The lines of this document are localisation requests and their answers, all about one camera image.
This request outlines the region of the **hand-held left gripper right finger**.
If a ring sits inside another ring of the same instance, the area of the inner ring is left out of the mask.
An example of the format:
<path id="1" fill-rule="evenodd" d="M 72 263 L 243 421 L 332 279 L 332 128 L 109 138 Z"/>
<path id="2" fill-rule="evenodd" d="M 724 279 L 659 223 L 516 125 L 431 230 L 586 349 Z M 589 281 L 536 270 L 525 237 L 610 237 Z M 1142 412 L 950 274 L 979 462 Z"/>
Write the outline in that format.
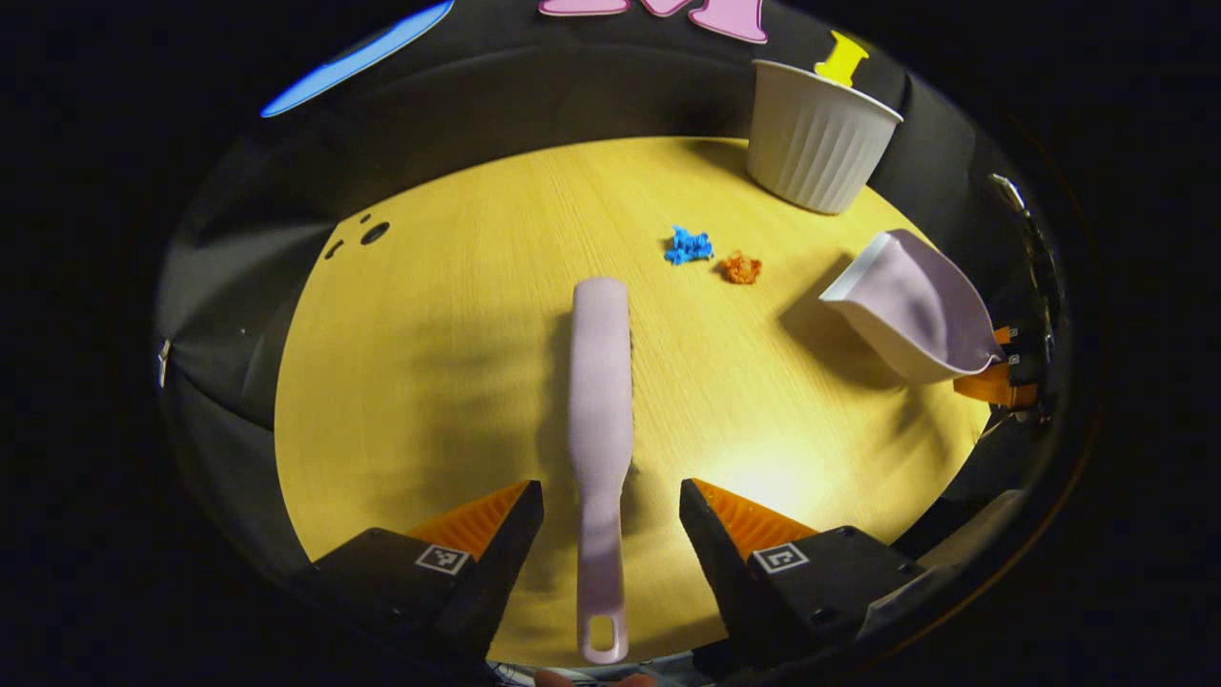
<path id="1" fill-rule="evenodd" d="M 735 659 L 755 669 L 852 643 L 875 603 L 927 574 L 860 528 L 816 531 L 707 480 L 683 480 L 679 519 Z"/>

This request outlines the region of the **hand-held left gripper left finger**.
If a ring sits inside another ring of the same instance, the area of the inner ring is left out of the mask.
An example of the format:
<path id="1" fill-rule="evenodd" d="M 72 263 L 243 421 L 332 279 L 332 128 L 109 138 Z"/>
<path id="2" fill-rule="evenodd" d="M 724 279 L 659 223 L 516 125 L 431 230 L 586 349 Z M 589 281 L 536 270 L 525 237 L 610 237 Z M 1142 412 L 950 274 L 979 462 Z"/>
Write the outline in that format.
<path id="1" fill-rule="evenodd" d="M 368 528 L 295 575 L 332 617 L 431 669 L 484 669 L 545 522 L 540 480 L 495 491 L 407 533 Z"/>

